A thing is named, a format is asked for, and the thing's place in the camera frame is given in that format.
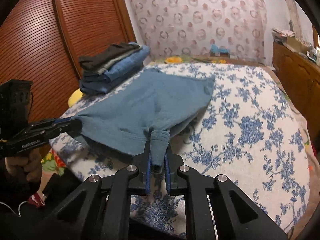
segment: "human hand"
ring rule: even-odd
[[[17,176],[19,170],[23,169],[27,173],[28,182],[38,182],[42,176],[39,148],[32,150],[29,158],[20,156],[5,158],[5,166],[12,176]]]

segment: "floral bed sheet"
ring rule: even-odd
[[[173,152],[204,175],[227,175],[285,232],[297,224],[310,192],[305,149],[308,132],[299,128],[286,95],[270,75],[262,68],[243,65],[183,63],[147,67],[173,75],[215,77],[207,110],[171,139]],[[73,116],[121,92],[138,76],[107,95],[81,99],[62,117]],[[53,139],[51,146],[80,180],[92,174],[110,176],[127,165],[111,150],[88,149],[66,133]],[[151,185],[149,196],[132,197],[131,217],[185,237],[184,198],[167,195],[162,175],[155,176]]]

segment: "wooden louvered door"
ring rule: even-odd
[[[29,121],[59,117],[78,79],[66,53],[52,0],[20,0],[0,27],[0,83],[33,81]]]
[[[76,56],[95,55],[128,42],[116,0],[60,0]]]

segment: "wall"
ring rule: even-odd
[[[137,41],[142,42],[140,31],[138,25],[134,19],[134,12],[130,5],[129,0],[125,0],[128,8],[128,12],[132,21],[132,26],[134,33],[136,35]],[[264,47],[265,47],[265,63],[266,65],[272,65],[272,54],[273,54],[273,37],[272,28],[278,27],[283,29],[289,29],[289,10],[285,0],[264,0],[268,12],[267,26],[264,35]]]
[[[297,5],[298,15],[300,19],[302,37],[305,41],[308,41],[313,45],[312,23],[297,2],[296,2],[296,5]]]
[[[290,14],[285,0],[264,0],[268,12],[267,27],[264,33],[264,53],[266,65],[272,66],[273,37],[272,28],[290,30]]]

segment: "wooden cabinet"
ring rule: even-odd
[[[310,90],[305,117],[310,137],[314,139],[320,132],[320,83],[317,80],[312,81],[313,85]]]
[[[320,132],[320,67],[283,45],[273,45],[273,65],[294,106],[307,119],[311,140]]]

